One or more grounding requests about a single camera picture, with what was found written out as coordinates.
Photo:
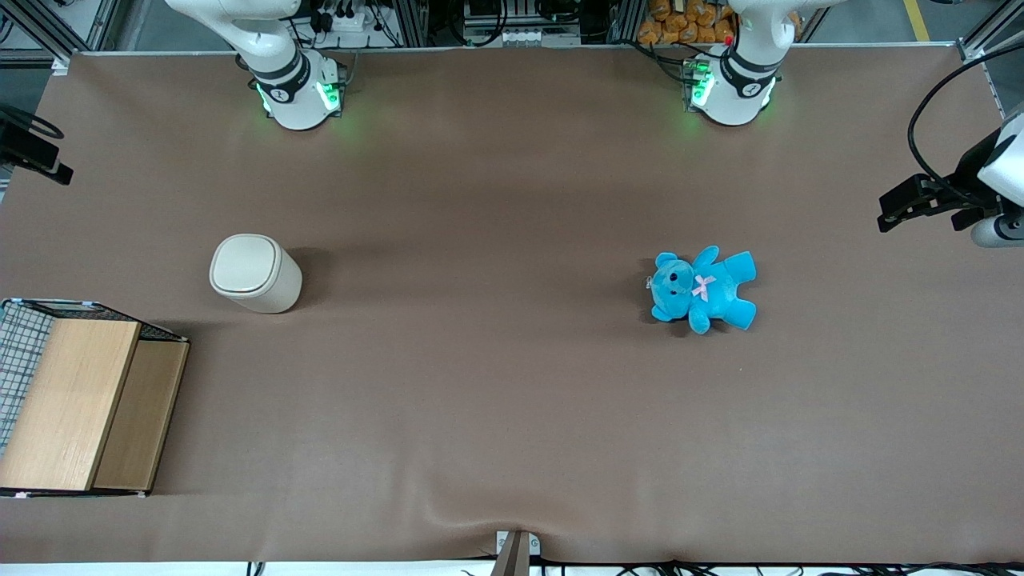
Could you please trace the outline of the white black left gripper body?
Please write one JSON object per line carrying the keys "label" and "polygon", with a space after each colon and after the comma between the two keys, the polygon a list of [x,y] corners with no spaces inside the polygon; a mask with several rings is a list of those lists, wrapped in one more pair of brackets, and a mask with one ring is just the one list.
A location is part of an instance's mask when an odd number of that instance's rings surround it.
{"label": "white black left gripper body", "polygon": [[955,180],[985,202],[1023,207],[1023,113],[1012,112],[1002,126],[964,153]]}

